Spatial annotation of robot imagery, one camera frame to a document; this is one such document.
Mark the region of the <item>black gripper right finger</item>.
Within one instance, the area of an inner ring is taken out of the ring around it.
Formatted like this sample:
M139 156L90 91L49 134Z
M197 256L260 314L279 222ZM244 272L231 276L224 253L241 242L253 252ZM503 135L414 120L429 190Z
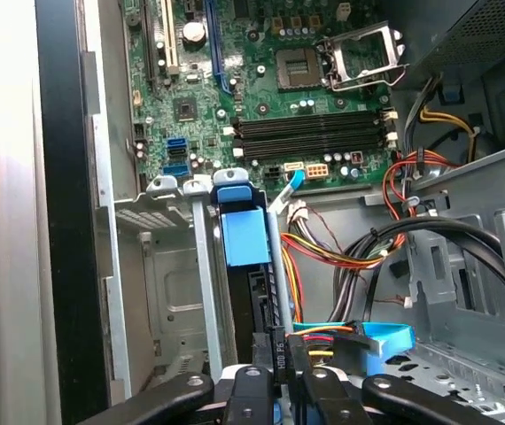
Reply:
M352 398L327 367L303 373L305 424L498 424L479 410L462 406L393 375L363 380Z

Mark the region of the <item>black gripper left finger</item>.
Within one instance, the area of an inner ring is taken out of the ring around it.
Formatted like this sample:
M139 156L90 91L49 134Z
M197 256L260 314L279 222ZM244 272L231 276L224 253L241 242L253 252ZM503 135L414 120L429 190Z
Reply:
M272 424L273 376L241 366L230 379L183 373L83 421L84 424Z

